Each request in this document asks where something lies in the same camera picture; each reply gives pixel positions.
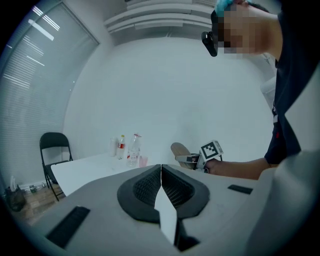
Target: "person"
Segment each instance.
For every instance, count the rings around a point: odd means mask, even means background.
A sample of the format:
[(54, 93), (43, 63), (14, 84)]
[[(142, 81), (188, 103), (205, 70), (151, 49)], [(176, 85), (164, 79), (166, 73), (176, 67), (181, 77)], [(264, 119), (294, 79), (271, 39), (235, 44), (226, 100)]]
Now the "person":
[(210, 174), (257, 180), (264, 170), (277, 167), (283, 159), (301, 151), (285, 113), (311, 78), (319, 55), (311, 51), (313, 41), (296, 32), (298, 27), (292, 21), (298, 20), (297, 16), (286, 13), (283, 5), (276, 15), (246, 0), (218, 0), (211, 20), (212, 31), (217, 25), (218, 41), (225, 48), (240, 54), (269, 53), (275, 58), (273, 132), (265, 156), (249, 162), (213, 159), (206, 163)]

